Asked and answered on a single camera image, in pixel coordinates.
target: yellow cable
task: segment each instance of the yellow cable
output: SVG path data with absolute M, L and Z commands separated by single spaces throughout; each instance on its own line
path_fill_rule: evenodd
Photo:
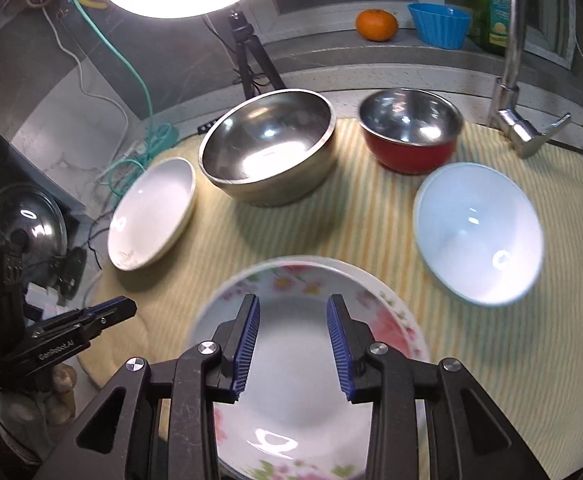
M 94 0 L 78 0 L 82 6 L 90 7 L 91 9 L 107 9 L 109 6 L 107 2 L 96 2 Z

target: striped tablecloth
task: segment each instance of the striped tablecloth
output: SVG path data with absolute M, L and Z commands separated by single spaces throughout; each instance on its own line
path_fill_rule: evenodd
M 180 155 L 197 169 L 200 139 Z M 376 275 L 409 306 L 435 362 L 459 358 L 527 441 L 553 479 L 583 465 L 583 158 L 544 146 L 520 160 L 496 132 L 468 124 L 456 160 L 492 166 L 533 202 L 545 231 L 539 282 L 522 301 L 488 310 L 454 300 L 425 271 L 412 235 L 412 205 L 424 177 L 382 169 L 354 120 L 337 126 L 338 163 L 302 201 L 280 208 L 236 202 L 198 171 L 198 203 L 184 235 L 148 269 L 110 263 L 97 301 L 121 294 L 134 319 L 110 328 L 80 361 L 104 384 L 130 356 L 177 357 L 212 291 L 236 272 L 287 254 L 319 254 Z M 428 478 L 427 454 L 421 456 Z

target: orange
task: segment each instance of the orange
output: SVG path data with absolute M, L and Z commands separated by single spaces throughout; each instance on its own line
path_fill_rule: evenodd
M 356 18 L 356 30 L 366 40 L 386 41 L 398 31 L 398 20 L 386 10 L 367 9 Z

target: blue silicone cup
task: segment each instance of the blue silicone cup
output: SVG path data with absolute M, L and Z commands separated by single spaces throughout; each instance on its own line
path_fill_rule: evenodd
M 409 4 L 418 38 L 439 48 L 462 47 L 471 16 L 464 10 L 439 4 Z

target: chrome faucet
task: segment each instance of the chrome faucet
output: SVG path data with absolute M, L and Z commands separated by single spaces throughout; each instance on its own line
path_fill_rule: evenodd
M 527 29 L 526 4 L 527 0 L 511 0 L 505 71 L 502 77 L 496 79 L 489 108 L 489 126 L 505 133 L 520 158 L 534 155 L 545 142 L 571 122 L 571 114 L 566 114 L 546 132 L 540 133 L 516 111 L 519 92 L 517 81 L 523 62 Z

